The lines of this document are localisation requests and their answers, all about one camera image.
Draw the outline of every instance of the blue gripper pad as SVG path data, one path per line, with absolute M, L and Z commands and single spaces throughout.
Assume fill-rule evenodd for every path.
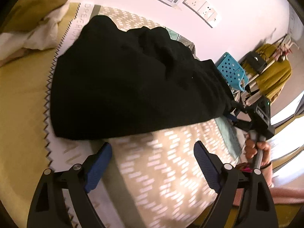
M 85 185 L 85 191 L 87 193 L 97 187 L 100 178 L 112 158 L 112 146 L 109 143 L 104 144 L 96 156 L 94 164 L 92 164 L 92 167 L 87 173 L 87 183 Z
M 201 141 L 194 144 L 194 156 L 211 189 L 216 193 L 221 190 L 220 175 L 223 163 L 215 154 L 210 154 Z

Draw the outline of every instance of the yellow sweater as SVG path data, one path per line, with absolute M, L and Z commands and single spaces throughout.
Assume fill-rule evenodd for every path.
M 273 60 L 273 57 L 271 56 L 275 49 L 275 45 L 265 44 L 256 52 L 261 54 L 261 57 L 269 63 L 271 60 Z M 256 75 L 256 72 L 251 68 L 247 61 L 243 63 L 243 68 L 246 72 Z M 265 70 L 265 72 L 256 78 L 256 83 L 261 93 L 265 95 L 272 103 L 278 97 L 286 81 L 290 78 L 291 73 L 292 69 L 288 60 L 281 63 L 275 61 L 267 70 Z

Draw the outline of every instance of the silver screw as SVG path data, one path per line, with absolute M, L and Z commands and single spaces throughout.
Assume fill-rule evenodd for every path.
M 48 174 L 50 174 L 51 172 L 52 172 L 51 169 L 45 169 L 43 173 L 44 173 L 45 175 L 48 175 Z
M 226 170 L 231 170 L 232 169 L 232 165 L 231 164 L 224 164 L 224 168 Z
M 80 170 L 80 169 L 81 169 L 81 164 L 73 165 L 73 170 Z
M 259 169 L 254 169 L 253 172 L 256 174 L 256 175 L 260 175 L 261 174 L 261 171 Z

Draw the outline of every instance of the zigzag trim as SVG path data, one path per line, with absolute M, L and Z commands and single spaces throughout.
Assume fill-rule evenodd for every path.
M 76 19 L 77 15 L 78 15 L 78 11 L 79 11 L 79 7 L 80 7 L 80 3 L 78 4 L 78 7 L 77 7 L 77 10 L 76 10 L 76 13 L 75 13 L 75 16 L 72 20 L 70 20 L 69 22 L 69 25 L 67 26 L 67 29 L 65 31 L 65 33 L 63 34 L 59 44 L 58 44 L 58 47 L 56 48 L 56 52 L 55 52 L 55 55 L 54 55 L 54 59 L 52 61 L 52 65 L 51 65 L 51 69 L 49 71 L 49 75 L 48 75 L 48 80 L 47 80 L 47 84 L 46 84 L 46 87 L 47 87 L 47 91 L 45 92 L 46 93 L 46 96 L 45 96 L 45 104 L 44 104 L 44 108 L 45 108 L 45 111 L 44 111 L 44 116 L 45 116 L 45 119 L 43 120 L 44 124 L 45 124 L 45 127 L 44 127 L 44 132 L 45 132 L 45 141 L 46 141 L 46 146 L 45 146 L 45 149 L 48 151 L 47 155 L 46 155 L 46 158 L 50 161 L 49 164 L 48 164 L 48 167 L 52 169 L 52 162 L 53 162 L 53 159 L 50 157 L 50 154 L 51 154 L 51 150 L 48 148 L 49 144 L 50 144 L 50 141 L 48 140 L 48 131 L 47 131 L 47 127 L 49 126 L 49 123 L 48 123 L 48 118 L 50 117 L 49 115 L 49 102 L 50 102 L 50 97 L 51 97 L 51 85 L 52 85 L 52 81 L 53 81 L 53 75 L 54 75 L 54 71 L 55 71 L 55 68 L 56 68 L 56 64 L 57 64 L 57 60 L 58 60 L 58 52 L 60 50 L 60 48 L 62 47 L 62 44 L 65 40 L 65 37 L 67 36 L 67 32 L 69 31 L 70 27 L 71 27 L 71 24 L 72 24 L 72 21 L 74 19 Z

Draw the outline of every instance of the human hand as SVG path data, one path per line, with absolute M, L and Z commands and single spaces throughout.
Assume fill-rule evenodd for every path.
M 257 149 L 255 147 L 254 141 L 250 139 L 249 134 L 247 134 L 247 139 L 245 141 L 245 156 L 246 158 L 252 159 L 254 155 L 257 154 Z M 257 143 L 257 148 L 263 150 L 263 159 L 261 167 L 270 163 L 270 146 L 267 142 L 262 141 Z

